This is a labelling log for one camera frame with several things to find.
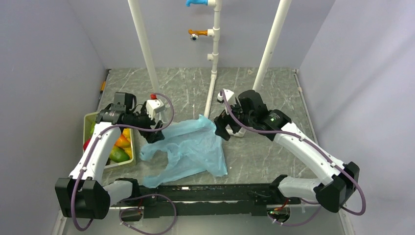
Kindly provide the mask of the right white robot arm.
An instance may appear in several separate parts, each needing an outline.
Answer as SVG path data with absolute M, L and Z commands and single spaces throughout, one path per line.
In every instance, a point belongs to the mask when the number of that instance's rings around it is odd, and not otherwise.
M 235 96 L 222 89 L 217 101 L 225 109 L 215 119 L 215 134 L 228 141 L 242 129 L 265 136 L 301 160 L 315 179 L 278 176 L 270 185 L 270 198 L 282 203 L 289 198 L 309 200 L 330 212 L 343 209 L 363 215 L 367 202 L 358 184 L 360 168 L 354 162 L 344 163 L 318 146 L 284 112 L 270 110 L 254 90 Z

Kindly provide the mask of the red fake apple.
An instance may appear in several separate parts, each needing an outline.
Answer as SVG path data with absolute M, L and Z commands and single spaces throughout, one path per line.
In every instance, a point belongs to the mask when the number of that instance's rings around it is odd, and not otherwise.
M 87 140 L 84 142 L 84 144 L 83 144 L 83 150 L 84 150 L 84 151 L 87 149 L 87 147 L 88 147 L 88 145 L 89 145 L 90 141 L 91 141 L 91 138 L 87 139 Z

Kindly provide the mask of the light blue plastic bag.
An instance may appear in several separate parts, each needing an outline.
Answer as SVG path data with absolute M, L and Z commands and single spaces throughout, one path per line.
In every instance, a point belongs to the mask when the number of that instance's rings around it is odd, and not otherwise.
M 215 131 L 215 124 L 203 115 L 169 125 L 162 131 L 164 140 L 141 148 L 143 161 L 151 160 L 157 151 L 167 153 L 168 159 L 166 168 L 157 176 L 145 176 L 142 185 L 156 188 L 203 171 L 215 177 L 227 175 L 222 138 Z

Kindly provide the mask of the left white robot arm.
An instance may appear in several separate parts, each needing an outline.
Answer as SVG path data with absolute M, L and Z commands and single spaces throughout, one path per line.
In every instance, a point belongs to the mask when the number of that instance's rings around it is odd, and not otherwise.
M 114 100 L 96 115 L 92 138 L 83 156 L 67 178 L 59 178 L 55 192 L 63 216 L 103 219 L 110 206 L 124 201 L 133 206 L 140 201 L 139 183 L 132 178 L 118 178 L 102 186 L 102 175 L 116 141 L 125 129 L 136 129 L 150 143 L 163 140 L 162 121 L 156 121 L 165 110 L 164 103 L 153 93 L 140 110 L 137 98 L 117 92 Z

